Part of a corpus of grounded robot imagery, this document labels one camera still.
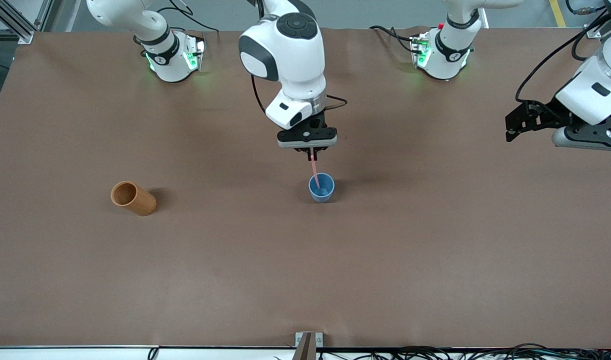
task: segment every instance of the gray floor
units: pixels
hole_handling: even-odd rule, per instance
[[[194,10],[195,17],[205,25],[219,30],[244,30],[255,23],[258,15],[254,7],[244,0],[185,0]],[[303,0],[324,28],[365,29],[372,25],[410,28],[416,25],[436,26],[445,21],[447,8],[440,0]],[[560,0],[561,13],[568,27],[582,27],[590,23],[596,14],[577,16]],[[600,6],[601,0],[570,0],[574,9]],[[151,9],[169,6],[168,0],[158,0]],[[491,28],[541,28],[556,27],[555,16],[548,0],[525,0],[513,9],[488,9]],[[200,25],[175,11],[165,11],[171,27],[204,30]],[[104,27],[88,12],[86,0],[64,0],[56,14],[51,29],[56,32],[120,31]],[[10,66],[16,48],[14,41],[0,41],[0,64]],[[0,91],[7,71],[0,68]]]

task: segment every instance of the brown cup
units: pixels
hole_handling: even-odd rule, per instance
[[[147,217],[157,208],[157,198],[132,181],[121,181],[109,194],[117,207],[130,210],[140,217]]]

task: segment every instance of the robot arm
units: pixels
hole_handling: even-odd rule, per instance
[[[507,9],[523,0],[443,0],[447,5],[447,21],[413,39],[412,59],[418,68],[433,78],[448,80],[466,66],[472,41],[481,30],[480,8]]]
[[[166,82],[180,82],[198,70],[204,43],[175,32],[166,19],[147,8],[155,0],[86,0],[92,16],[106,27],[134,33],[146,51],[150,68]]]
[[[262,5],[266,16],[241,35],[239,55],[248,73],[281,83],[266,116],[290,130],[324,110],[324,39],[303,2],[263,0]]]
[[[605,6],[611,16],[611,0],[605,0]],[[528,101],[506,117],[509,142],[544,128],[557,129],[552,136],[556,146],[611,150],[611,36],[550,103]]]

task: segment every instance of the yellow floor tape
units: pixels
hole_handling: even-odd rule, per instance
[[[564,14],[561,12],[561,7],[559,7],[558,0],[548,0],[550,2],[550,7],[552,8],[552,14],[554,15],[554,20],[556,21],[557,27],[565,28],[566,21],[564,20]]]

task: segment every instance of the pink straw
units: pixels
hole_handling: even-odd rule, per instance
[[[316,188],[321,189],[321,185],[319,185],[319,173],[317,173],[317,162],[315,161],[315,149],[310,148],[310,162],[312,163],[312,173],[314,174],[314,182],[316,183]]]

